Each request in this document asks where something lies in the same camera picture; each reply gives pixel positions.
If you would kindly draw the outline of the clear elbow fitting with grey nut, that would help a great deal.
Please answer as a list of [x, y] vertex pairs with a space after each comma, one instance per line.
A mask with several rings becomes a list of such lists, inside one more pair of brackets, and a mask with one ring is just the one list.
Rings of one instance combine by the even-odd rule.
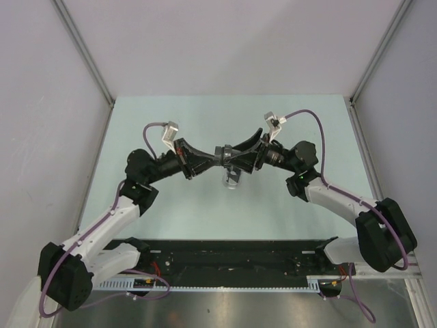
[[[223, 158], [227, 159], [233, 154], [232, 147], [230, 145], [225, 145], [223, 149]], [[242, 170], [230, 165], [225, 165], [225, 172], [222, 177], [223, 185], [230, 189], [235, 190], [241, 183], [242, 180]]]

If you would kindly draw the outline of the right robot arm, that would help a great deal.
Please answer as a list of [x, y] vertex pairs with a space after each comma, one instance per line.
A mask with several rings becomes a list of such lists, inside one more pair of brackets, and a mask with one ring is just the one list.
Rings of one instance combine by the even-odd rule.
[[418, 243], [399, 204], [389, 197], [361, 197], [327, 181], [315, 168], [314, 143], [300, 141], [287, 149], [258, 130], [243, 143], [226, 145], [223, 163], [248, 173], [264, 165], [292, 172], [285, 181], [291, 196], [321, 206], [356, 228], [355, 237], [333, 237], [322, 244], [322, 253], [315, 257], [319, 272], [331, 274], [340, 264], [357, 262], [381, 273], [390, 268], [407, 269], [408, 254]]

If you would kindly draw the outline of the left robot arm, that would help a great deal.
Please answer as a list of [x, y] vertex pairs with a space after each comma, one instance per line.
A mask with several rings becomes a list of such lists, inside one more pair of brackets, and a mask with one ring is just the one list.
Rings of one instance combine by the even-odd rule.
[[151, 257], [142, 251], [139, 242], [130, 239], [111, 251], [105, 247], [151, 207], [158, 195], [152, 183], [179, 172], [191, 179], [222, 162], [221, 147], [208, 154], [184, 139], [174, 141], [173, 148], [158, 159], [144, 149], [132, 151], [127, 158], [126, 177], [117, 186], [113, 204], [62, 244], [49, 243], [41, 251], [38, 275], [42, 317], [50, 316], [44, 310], [46, 297], [74, 311], [85, 303], [93, 288], [114, 275], [130, 269], [136, 273], [147, 271]]

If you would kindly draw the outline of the dark grey threaded ring nut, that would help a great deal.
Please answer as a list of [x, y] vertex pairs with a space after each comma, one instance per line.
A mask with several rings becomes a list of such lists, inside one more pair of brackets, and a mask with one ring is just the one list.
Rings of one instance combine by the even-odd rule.
[[214, 150], [214, 158], [216, 159], [217, 165], [221, 167], [227, 167], [228, 158], [228, 148], [227, 146], [216, 146]]

